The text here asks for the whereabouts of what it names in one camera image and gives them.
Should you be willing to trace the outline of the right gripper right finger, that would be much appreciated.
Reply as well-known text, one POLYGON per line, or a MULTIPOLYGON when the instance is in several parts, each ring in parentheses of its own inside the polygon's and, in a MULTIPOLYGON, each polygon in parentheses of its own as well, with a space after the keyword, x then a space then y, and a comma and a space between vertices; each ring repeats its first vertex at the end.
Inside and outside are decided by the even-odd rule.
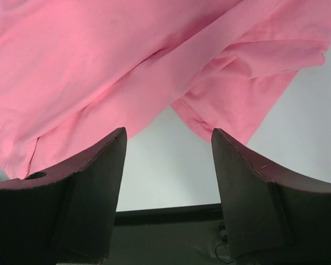
POLYGON ((231 258, 331 264, 331 183, 285 168, 221 129, 211 143, 231 258))

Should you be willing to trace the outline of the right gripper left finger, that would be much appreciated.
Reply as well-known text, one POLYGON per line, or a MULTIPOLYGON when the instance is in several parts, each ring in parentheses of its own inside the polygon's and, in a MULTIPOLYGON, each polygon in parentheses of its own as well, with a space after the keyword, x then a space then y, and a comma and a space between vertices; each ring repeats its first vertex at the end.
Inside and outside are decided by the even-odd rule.
POLYGON ((0 264, 103 263, 126 145, 118 128, 52 167, 0 182, 0 264))

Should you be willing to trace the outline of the pink t shirt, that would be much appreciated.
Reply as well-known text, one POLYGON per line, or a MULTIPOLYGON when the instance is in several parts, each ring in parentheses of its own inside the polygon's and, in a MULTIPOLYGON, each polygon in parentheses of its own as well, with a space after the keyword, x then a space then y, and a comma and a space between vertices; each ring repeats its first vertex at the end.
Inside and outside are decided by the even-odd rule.
POLYGON ((0 1, 0 168, 23 179, 168 107, 245 144, 330 43, 331 1, 0 1))

